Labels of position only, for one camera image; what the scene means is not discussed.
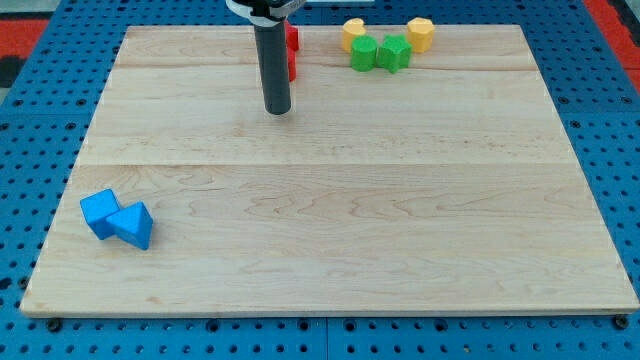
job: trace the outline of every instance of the wood grain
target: wood grain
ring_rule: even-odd
[[[369,27],[379,39],[403,27]],[[638,299],[517,26],[440,26],[390,75],[302,27],[263,111],[247,27],[134,27],[22,310],[34,317],[631,312]],[[151,248],[79,200],[143,200]]]

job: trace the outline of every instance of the yellow hexagonal block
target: yellow hexagonal block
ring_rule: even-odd
[[[423,53],[431,48],[436,27],[431,20],[415,18],[407,23],[407,40],[413,52]]]
[[[353,43],[353,40],[366,33],[367,29],[364,27],[364,20],[355,18],[347,21],[342,26],[342,49],[351,53],[351,43]]]

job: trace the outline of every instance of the blue block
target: blue block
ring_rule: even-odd
[[[114,235],[107,217],[120,210],[120,204],[111,189],[105,189],[80,200],[80,208],[87,222],[98,239],[104,240]]]
[[[137,202],[107,217],[116,235],[142,250],[149,248],[153,219],[142,202]]]

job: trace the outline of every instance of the plastic block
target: plastic block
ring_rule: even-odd
[[[407,41],[413,52],[423,53],[431,48],[436,27],[431,20],[415,18],[407,23]]]
[[[289,21],[284,21],[285,36],[287,39],[287,47],[293,51],[300,50],[300,40],[298,37],[298,28],[291,25]]]
[[[107,217],[120,210],[120,204],[111,189],[105,189],[80,200],[80,208],[91,230],[100,240],[112,235],[114,231],[107,223]]]
[[[353,40],[366,33],[367,29],[364,27],[364,20],[356,18],[347,21],[342,26],[342,49],[351,53],[351,43],[353,43]]]
[[[142,250],[149,248],[153,219],[142,202],[137,202],[107,217],[107,222],[123,241]]]
[[[292,48],[287,48],[287,67],[289,68],[289,82],[296,79],[296,52]]]
[[[369,71],[376,66],[378,42],[371,36],[358,36],[351,44],[351,67],[356,71]]]
[[[404,35],[385,35],[384,42],[378,50],[378,66],[392,74],[409,66],[411,60],[411,44]]]

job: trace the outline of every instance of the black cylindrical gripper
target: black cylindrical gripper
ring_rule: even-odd
[[[254,25],[254,30],[264,107],[271,114],[284,114],[291,109],[284,23],[272,27]]]

